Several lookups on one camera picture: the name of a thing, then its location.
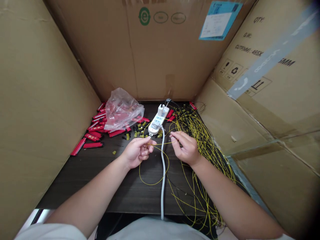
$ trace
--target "person's right hand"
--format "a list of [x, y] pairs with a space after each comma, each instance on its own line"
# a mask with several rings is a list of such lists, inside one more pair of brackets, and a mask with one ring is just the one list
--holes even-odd
[[197, 141], [194, 138], [181, 131], [171, 132], [170, 138], [177, 158], [191, 167], [200, 161], [201, 155], [198, 151]]

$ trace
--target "white cable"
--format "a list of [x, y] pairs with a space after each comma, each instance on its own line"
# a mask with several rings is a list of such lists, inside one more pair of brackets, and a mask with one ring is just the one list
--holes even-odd
[[161, 157], [162, 157], [162, 164], [163, 164], [163, 179], [162, 179], [162, 189], [161, 189], [161, 220], [164, 219], [164, 210], [163, 210], [163, 198], [164, 198], [164, 183], [166, 181], [166, 164], [164, 162], [164, 157], [163, 157], [163, 145], [164, 145], [164, 129], [163, 126], [161, 126], [162, 129], [162, 146], [161, 146]]

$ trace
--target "green logo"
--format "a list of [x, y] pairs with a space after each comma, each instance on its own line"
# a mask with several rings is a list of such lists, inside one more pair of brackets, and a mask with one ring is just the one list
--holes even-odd
[[143, 26], [147, 26], [150, 22], [150, 12], [146, 7], [142, 7], [139, 12], [139, 19]]

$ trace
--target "power strip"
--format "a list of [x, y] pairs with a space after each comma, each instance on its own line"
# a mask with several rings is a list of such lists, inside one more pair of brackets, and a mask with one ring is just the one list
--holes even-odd
[[166, 107], [164, 104], [160, 104], [160, 106], [158, 107], [158, 112], [156, 116], [153, 118], [148, 128], [150, 136], [156, 135], [159, 132], [168, 112], [169, 108]]

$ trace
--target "clear plastic bag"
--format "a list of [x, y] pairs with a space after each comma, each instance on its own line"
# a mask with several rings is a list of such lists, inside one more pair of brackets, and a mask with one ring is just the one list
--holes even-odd
[[105, 108], [107, 122], [104, 129], [111, 131], [132, 126], [144, 114], [144, 106], [122, 88], [111, 92]]

